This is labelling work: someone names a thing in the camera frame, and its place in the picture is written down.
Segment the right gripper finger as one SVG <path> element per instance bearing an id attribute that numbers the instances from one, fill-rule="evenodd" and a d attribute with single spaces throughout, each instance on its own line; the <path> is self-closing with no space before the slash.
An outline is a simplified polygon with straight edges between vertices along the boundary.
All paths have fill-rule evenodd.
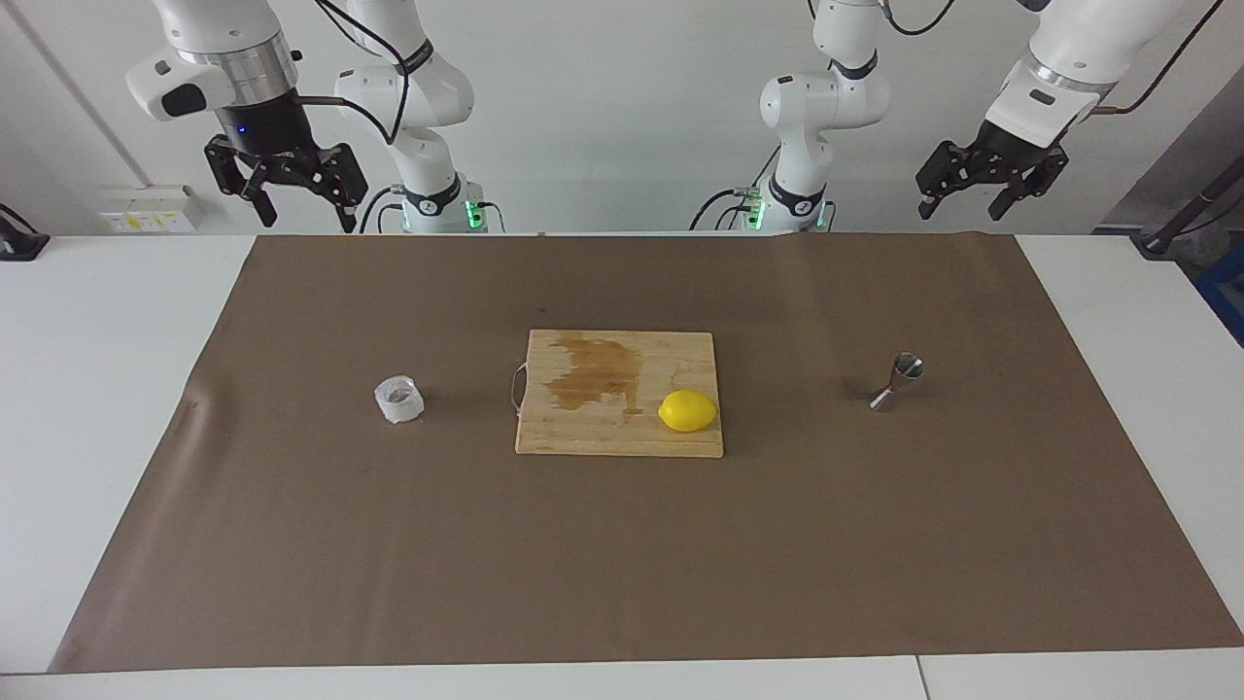
<path id="1" fill-rule="evenodd" d="M 246 162 L 248 155 L 239 150 L 225 136 L 214 136 L 204 145 L 204 155 L 211 169 L 218 190 L 225 195 L 240 196 L 244 201 L 253 204 L 262 228 L 274 228 L 277 221 L 276 209 L 267 196 L 265 183 L 267 179 L 267 167 L 262 159 L 253 165 L 253 174 L 243 177 L 239 162 Z"/>
<path id="2" fill-rule="evenodd" d="M 343 233 L 355 233 L 360 226 L 356 209 L 369 185 L 351 145 L 294 148 L 294 182 L 333 205 Z"/>

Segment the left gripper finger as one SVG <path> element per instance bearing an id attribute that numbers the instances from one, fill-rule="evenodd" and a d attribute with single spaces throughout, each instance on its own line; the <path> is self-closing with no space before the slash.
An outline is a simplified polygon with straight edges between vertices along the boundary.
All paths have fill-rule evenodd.
<path id="1" fill-rule="evenodd" d="M 1044 196 L 1067 163 L 1069 155 L 1064 148 L 1054 145 L 1047 150 L 1047 155 L 1042 155 L 1028 172 L 1018 172 L 1013 168 L 1013 174 L 1005 182 L 1005 187 L 986 208 L 991 221 L 1000 221 L 1018 201 L 1029 196 Z"/>
<path id="2" fill-rule="evenodd" d="M 940 142 L 916 173 L 916 185 L 921 190 L 921 204 L 916 208 L 919 216 L 933 218 L 943 199 L 977 187 L 982 179 L 982 148 L 955 145 L 952 140 Z"/>

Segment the steel double jigger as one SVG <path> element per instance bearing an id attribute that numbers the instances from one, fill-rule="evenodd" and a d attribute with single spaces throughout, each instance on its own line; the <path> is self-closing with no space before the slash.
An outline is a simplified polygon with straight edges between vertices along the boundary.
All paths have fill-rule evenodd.
<path id="1" fill-rule="evenodd" d="M 871 412 L 884 412 L 888 409 L 894 395 L 902 387 L 914 384 L 926 373 L 926 362 L 912 353 L 899 353 L 889 364 L 889 374 L 884 385 L 876 390 L 868 400 Z"/>

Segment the small clear glass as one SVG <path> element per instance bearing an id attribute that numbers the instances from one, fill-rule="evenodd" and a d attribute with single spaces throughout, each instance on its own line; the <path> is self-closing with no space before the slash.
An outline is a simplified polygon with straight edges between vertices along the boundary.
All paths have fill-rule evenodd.
<path id="1" fill-rule="evenodd" d="M 373 398 L 391 424 L 413 421 L 425 412 L 424 398 L 411 375 L 392 375 L 374 387 Z"/>

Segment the black stand pole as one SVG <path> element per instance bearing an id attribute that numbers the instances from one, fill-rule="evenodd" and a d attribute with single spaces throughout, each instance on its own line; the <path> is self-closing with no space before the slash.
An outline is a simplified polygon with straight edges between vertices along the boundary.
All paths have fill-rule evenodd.
<path id="1" fill-rule="evenodd" d="M 1140 236 L 1136 242 L 1138 251 L 1149 257 L 1163 256 L 1164 252 L 1168 252 L 1171 242 L 1191 231 L 1193 229 L 1191 224 L 1194 219 L 1208 211 L 1240 179 L 1244 179 L 1244 154 L 1237 157 L 1225 172 L 1219 173 L 1208 187 L 1204 187 L 1204 190 L 1199 191 L 1199 195 L 1182 206 L 1159 230 Z"/>

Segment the blue crate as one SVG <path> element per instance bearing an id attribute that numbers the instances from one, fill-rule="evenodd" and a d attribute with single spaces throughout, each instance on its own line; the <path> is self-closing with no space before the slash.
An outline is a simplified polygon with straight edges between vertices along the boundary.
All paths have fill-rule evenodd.
<path id="1" fill-rule="evenodd" d="M 1244 242 L 1195 275 L 1193 286 L 1227 332 L 1244 347 Z"/>

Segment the yellow lemon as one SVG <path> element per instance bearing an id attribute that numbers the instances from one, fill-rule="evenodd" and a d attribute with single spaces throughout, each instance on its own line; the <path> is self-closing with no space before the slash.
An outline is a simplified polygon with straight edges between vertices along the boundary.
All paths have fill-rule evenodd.
<path id="1" fill-rule="evenodd" d="M 718 407 L 702 390 L 672 390 L 662 399 L 657 415 L 663 425 L 675 433 L 698 433 L 717 420 Z"/>

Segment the brown paper table mat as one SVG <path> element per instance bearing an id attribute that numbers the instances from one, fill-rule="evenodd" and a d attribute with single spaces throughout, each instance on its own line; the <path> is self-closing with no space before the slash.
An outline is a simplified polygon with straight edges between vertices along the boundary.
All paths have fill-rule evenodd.
<path id="1" fill-rule="evenodd" d="M 723 458 L 518 455 L 532 329 L 712 333 Z M 262 236 L 51 669 L 1215 647 L 1010 236 Z"/>

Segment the wooden cutting board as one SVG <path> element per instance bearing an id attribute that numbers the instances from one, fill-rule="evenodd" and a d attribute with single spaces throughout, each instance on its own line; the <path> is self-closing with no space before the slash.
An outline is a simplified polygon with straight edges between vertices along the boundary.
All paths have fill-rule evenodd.
<path id="1" fill-rule="evenodd" d="M 519 455 L 723 458 L 720 418 L 693 433 L 658 417 L 675 390 L 719 404 L 709 332 L 532 329 L 518 402 Z"/>

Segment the white wall socket box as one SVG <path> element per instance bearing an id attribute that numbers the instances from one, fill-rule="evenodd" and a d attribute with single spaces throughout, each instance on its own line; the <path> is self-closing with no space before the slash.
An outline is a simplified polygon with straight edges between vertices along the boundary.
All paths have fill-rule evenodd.
<path id="1" fill-rule="evenodd" d="M 97 206 L 109 233 L 197 234 L 203 208 L 187 187 L 101 188 Z"/>

